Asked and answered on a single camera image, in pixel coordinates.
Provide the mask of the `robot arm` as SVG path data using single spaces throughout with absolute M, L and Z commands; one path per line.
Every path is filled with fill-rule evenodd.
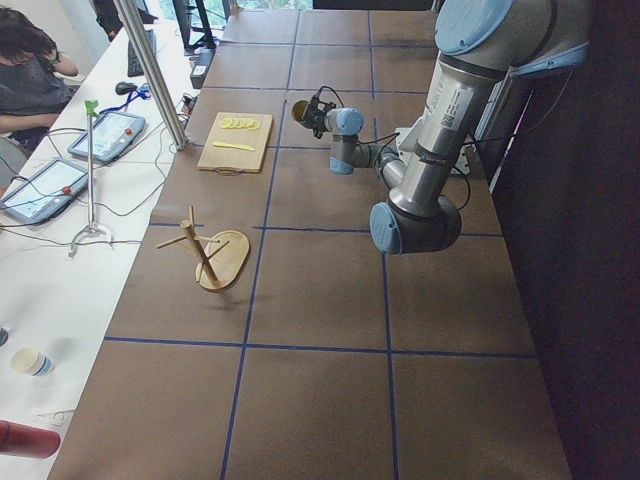
M 435 23 L 439 53 L 424 112 L 399 145 L 405 158 L 393 147 L 360 142 L 364 119 L 354 108 L 318 95 L 292 107 L 292 118 L 315 137 L 331 134 L 333 172 L 375 168 L 389 186 L 369 220 L 381 253 L 441 251 L 457 240 L 461 217 L 442 189 L 494 85 L 582 63 L 592 12 L 589 1 L 445 2 Z

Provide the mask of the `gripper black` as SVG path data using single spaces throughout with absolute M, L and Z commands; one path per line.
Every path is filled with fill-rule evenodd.
M 319 97 L 313 97 L 309 102 L 309 122 L 311 124 L 311 130 L 314 126 L 315 120 L 322 119 L 325 123 L 325 119 L 327 114 L 336 108 L 336 104 L 334 102 L 325 102 L 322 101 Z

